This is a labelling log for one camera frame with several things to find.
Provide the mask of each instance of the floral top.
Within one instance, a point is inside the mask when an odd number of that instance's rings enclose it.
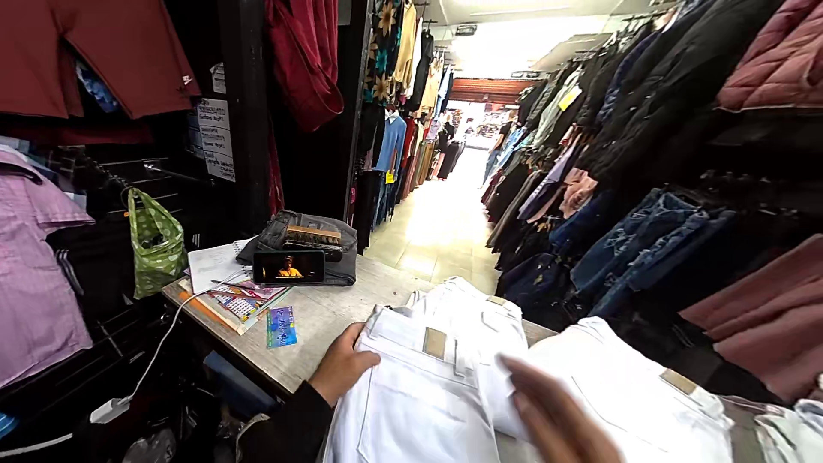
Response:
[[[403,0],[375,0],[371,17],[369,58],[363,79],[363,101],[386,106],[395,102],[394,67],[398,61]]]

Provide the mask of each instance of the polka dot bag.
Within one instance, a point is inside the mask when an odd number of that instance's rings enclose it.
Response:
[[[135,206],[140,199],[142,207]],[[177,279],[188,260],[183,226],[169,211],[139,189],[128,191],[128,222],[134,250],[134,297],[159,292]]]

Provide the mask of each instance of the shop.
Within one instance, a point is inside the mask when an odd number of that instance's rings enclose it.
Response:
[[[822,12],[5,2],[0,458],[823,459]]]

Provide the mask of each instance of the ripped jeans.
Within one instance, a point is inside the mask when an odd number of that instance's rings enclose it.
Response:
[[[643,201],[592,246],[571,271],[578,295],[593,303],[589,315],[620,308],[632,286],[650,272],[676,266],[731,218],[731,211],[707,211],[661,189]]]

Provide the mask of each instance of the hand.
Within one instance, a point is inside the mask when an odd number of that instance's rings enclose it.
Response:
[[[526,363],[501,357],[514,385],[512,400],[546,463],[620,463],[620,453],[556,380]]]
[[[328,402],[330,406],[337,403],[357,382],[363,373],[380,363],[380,356],[374,352],[355,352],[357,336],[363,330],[364,323],[352,323],[328,346],[326,355],[309,384]]]

